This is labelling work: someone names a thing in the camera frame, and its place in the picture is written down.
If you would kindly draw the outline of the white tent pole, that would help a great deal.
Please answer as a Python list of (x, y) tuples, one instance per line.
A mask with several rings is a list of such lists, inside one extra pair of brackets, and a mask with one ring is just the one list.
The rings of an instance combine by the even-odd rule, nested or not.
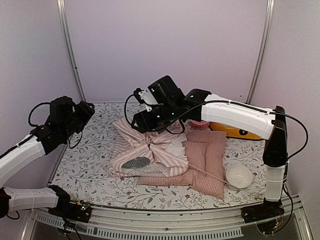
[(206, 171), (204, 171), (204, 170), (202, 170), (202, 169), (200, 169), (200, 168), (198, 168), (198, 167), (196, 167), (196, 166), (194, 166), (194, 165), (192, 165), (192, 164), (190, 164), (190, 163), (188, 163), (188, 165), (189, 165), (189, 167), (192, 167), (192, 168), (200, 171), (200, 172), (203, 173), (203, 174), (206, 174), (206, 175), (208, 175), (208, 176), (210, 176), (210, 177), (212, 177), (212, 178), (215, 178), (215, 179), (217, 179), (217, 180), (219, 180), (219, 181), (221, 181), (221, 182), (223, 182), (223, 183), (225, 183), (225, 184), (227, 184), (227, 185), (230, 185), (230, 186), (234, 187), (235, 189), (242, 190), (241, 188), (239, 188), (239, 187), (237, 187), (237, 186), (235, 186), (235, 185), (227, 182), (226, 180), (223, 180), (223, 179), (221, 179), (221, 178), (219, 178), (219, 177), (216, 177), (215, 175), (210, 174), (210, 173), (208, 173), (208, 172), (206, 172)]

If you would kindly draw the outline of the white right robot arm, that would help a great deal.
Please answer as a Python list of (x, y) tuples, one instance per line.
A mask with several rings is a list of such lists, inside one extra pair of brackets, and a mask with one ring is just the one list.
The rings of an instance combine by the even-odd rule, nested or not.
[(146, 107), (134, 115), (130, 124), (140, 133), (164, 130), (176, 121), (194, 120), (227, 125), (265, 140), (262, 159), (267, 173), (266, 201), (259, 206), (258, 213), (269, 218), (278, 210), (288, 161), (287, 124), (282, 107), (252, 106), (198, 88), (184, 94), (168, 75), (146, 90), (137, 88), (133, 96)]

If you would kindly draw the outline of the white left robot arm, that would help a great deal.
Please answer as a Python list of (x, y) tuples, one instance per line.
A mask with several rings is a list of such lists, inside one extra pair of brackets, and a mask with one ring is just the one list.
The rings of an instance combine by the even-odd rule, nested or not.
[(73, 134), (82, 134), (95, 113), (93, 103), (82, 100), (76, 104), (68, 96), (58, 97), (47, 105), (49, 116), (45, 123), (31, 123), (30, 133), (0, 156), (0, 216), (4, 218), (19, 210), (47, 208), (58, 217), (86, 223), (91, 215), (90, 204), (83, 200), (71, 203), (71, 196), (57, 185), (38, 189), (5, 186), (24, 167), (57, 147), (69, 144)]

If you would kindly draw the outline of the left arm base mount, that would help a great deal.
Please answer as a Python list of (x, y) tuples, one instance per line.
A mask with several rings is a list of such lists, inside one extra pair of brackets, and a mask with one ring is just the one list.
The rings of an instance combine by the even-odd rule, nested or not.
[(62, 202), (56, 207), (49, 208), (48, 213), (63, 219), (88, 223), (92, 214), (91, 204), (80, 200), (76, 203)]

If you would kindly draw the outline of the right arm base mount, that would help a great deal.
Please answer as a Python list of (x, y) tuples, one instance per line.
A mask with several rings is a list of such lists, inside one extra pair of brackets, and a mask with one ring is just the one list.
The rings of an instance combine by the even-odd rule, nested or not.
[(245, 223), (279, 217), (284, 213), (285, 210), (281, 201), (265, 201), (261, 204), (246, 206), (241, 209), (241, 217)]

